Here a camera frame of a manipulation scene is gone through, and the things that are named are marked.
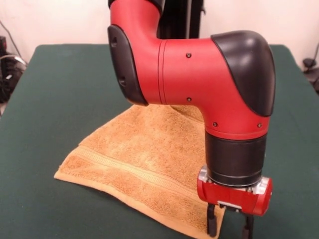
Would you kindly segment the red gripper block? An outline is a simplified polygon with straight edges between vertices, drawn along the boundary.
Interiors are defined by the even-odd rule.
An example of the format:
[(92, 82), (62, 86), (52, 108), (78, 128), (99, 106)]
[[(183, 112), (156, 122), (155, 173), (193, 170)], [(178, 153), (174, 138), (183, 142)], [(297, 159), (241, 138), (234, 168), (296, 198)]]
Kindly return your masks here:
[(267, 212), (273, 191), (273, 181), (263, 177), (261, 181), (248, 191), (247, 188), (230, 188), (217, 185), (199, 177), (197, 180), (197, 193), (207, 205), (207, 234), (210, 237), (217, 235), (217, 217), (215, 205), (222, 205), (238, 209), (245, 215), (245, 225), (242, 239), (253, 238), (254, 216), (263, 216)]

